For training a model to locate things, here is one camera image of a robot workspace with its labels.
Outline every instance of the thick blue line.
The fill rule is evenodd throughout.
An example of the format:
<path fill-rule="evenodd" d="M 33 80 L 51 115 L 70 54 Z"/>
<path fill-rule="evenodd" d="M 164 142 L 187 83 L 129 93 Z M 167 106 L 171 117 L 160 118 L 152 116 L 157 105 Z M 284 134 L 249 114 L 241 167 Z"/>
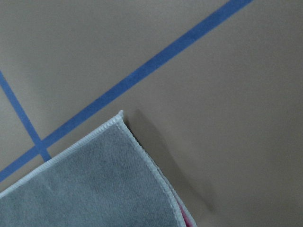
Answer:
<path fill-rule="evenodd" d="M 179 54 L 181 51 L 189 47 L 199 38 L 214 29 L 216 26 L 221 24 L 232 14 L 236 13 L 238 10 L 249 4 L 251 1 L 252 0 L 231 0 L 227 2 L 217 11 L 212 13 L 198 25 L 186 32 L 179 39 L 167 46 L 160 53 L 148 60 L 141 67 L 136 69 L 126 78 L 124 78 L 111 89 L 109 89 L 106 93 L 96 99 L 93 103 L 89 104 L 78 114 L 73 116 L 66 123 L 56 129 L 54 132 L 52 132 L 49 136 L 42 140 L 44 146 L 49 147 L 54 144 L 56 141 L 68 134 L 74 128 L 76 128 L 78 125 L 86 121 L 89 117 L 101 110 L 104 106 L 115 100 L 125 91 L 130 89 L 132 86 L 137 84 L 139 81 L 141 81 L 148 75 L 150 75 L 156 69 L 158 69 L 163 64 L 172 59 L 174 56 Z"/>
<path fill-rule="evenodd" d="M 10 88 L 8 82 L 5 80 L 1 71 L 0 71 L 0 85 L 2 86 L 2 89 L 3 89 L 4 93 L 6 94 L 7 98 L 9 99 L 11 105 L 14 107 L 18 117 L 20 118 L 21 122 L 23 123 L 29 136 L 32 138 L 35 146 L 39 150 L 43 160 L 48 161 L 49 159 L 51 159 L 51 156 L 47 152 L 46 147 L 43 145 L 36 130 L 34 129 L 32 123 L 30 122 L 29 118 L 27 117 L 25 111 L 23 110 L 21 104 L 17 100 L 14 92 Z"/>
<path fill-rule="evenodd" d="M 9 166 L 7 166 L 3 170 L 1 170 L 1 172 L 0 172 L 0 182 L 2 182 L 4 179 L 6 179 L 7 177 L 9 177 L 15 171 L 17 171 L 18 169 L 20 169 L 22 166 L 24 166 L 27 162 L 29 162 L 30 160 L 32 160 L 38 154 L 39 153 L 38 153 L 36 147 L 32 147 L 26 153 L 24 153 L 23 155 L 21 155 L 14 162 L 12 162 Z"/>

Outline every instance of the blue stripe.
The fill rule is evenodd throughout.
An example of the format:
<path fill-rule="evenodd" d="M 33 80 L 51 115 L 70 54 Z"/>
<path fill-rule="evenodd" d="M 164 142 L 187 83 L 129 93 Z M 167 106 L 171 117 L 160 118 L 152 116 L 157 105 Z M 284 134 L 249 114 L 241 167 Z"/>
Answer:
<path fill-rule="evenodd" d="M 232 14 L 249 4 L 252 0 L 231 0 L 219 8 L 217 11 L 212 13 L 198 25 L 193 27 L 191 30 L 182 35 L 179 39 L 174 41 L 172 44 L 167 46 L 160 53 L 152 57 L 145 64 L 140 66 L 126 78 L 121 80 L 106 93 L 96 99 L 94 102 L 89 104 L 78 114 L 69 119 L 66 123 L 52 132 L 43 140 L 43 144 L 46 147 L 51 146 L 56 141 L 61 139 L 63 136 L 68 134 L 78 125 L 82 124 L 96 112 L 101 110 L 104 106 L 111 103 L 117 97 L 122 95 L 125 91 L 130 89 L 132 86 L 140 82 L 142 79 L 150 75 L 156 69 L 161 67 L 163 64 L 168 62 L 170 59 L 175 57 L 181 51 L 189 47 L 199 38 L 204 36 L 206 33 L 214 29 L 216 26 L 221 24 L 223 21 L 228 19 Z"/>
<path fill-rule="evenodd" d="M 10 175 L 12 175 L 15 171 L 20 169 L 22 166 L 24 166 L 27 162 L 32 160 L 38 154 L 39 153 L 38 153 L 37 149 L 35 147 L 32 147 L 30 150 L 28 150 L 22 156 L 17 158 L 9 166 L 7 166 L 3 170 L 1 170 L 1 172 L 0 172 L 0 182 L 2 182 L 4 179 L 6 179 Z"/>
<path fill-rule="evenodd" d="M 27 117 L 25 111 L 23 110 L 21 104 L 17 100 L 14 92 L 10 88 L 8 82 L 5 80 L 3 74 L 0 71 L 0 85 L 2 86 L 2 89 L 4 93 L 6 94 L 7 98 L 9 99 L 11 105 L 14 107 L 18 117 L 20 118 L 21 122 L 23 123 L 26 131 L 28 132 L 29 136 L 33 140 L 35 146 L 39 150 L 42 158 L 44 161 L 48 161 L 51 159 L 51 156 L 46 150 L 46 147 L 44 147 L 41 139 L 39 138 L 36 130 L 34 129 L 32 123 L 30 122 L 29 118 Z"/>

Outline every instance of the gray cloth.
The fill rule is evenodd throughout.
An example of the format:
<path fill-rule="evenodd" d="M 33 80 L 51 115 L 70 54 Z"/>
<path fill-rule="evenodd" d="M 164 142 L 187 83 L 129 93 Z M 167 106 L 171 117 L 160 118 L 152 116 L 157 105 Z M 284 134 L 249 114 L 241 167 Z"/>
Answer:
<path fill-rule="evenodd" d="M 120 112 L 0 193 L 0 226 L 196 224 Z"/>

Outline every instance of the fabric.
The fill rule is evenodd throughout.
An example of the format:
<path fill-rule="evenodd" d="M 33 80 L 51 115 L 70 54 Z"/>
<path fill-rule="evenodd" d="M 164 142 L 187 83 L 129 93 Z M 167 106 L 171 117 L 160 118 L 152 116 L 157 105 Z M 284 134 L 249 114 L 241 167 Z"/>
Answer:
<path fill-rule="evenodd" d="M 123 112 L 0 193 L 1 227 L 195 227 Z"/>

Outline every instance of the folded cloth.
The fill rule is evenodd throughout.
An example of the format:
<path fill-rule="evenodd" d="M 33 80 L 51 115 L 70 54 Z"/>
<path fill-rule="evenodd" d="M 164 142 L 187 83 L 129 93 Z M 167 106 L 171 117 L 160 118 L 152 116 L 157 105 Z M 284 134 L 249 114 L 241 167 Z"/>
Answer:
<path fill-rule="evenodd" d="M 196 227 L 123 112 L 0 193 L 1 227 Z"/>

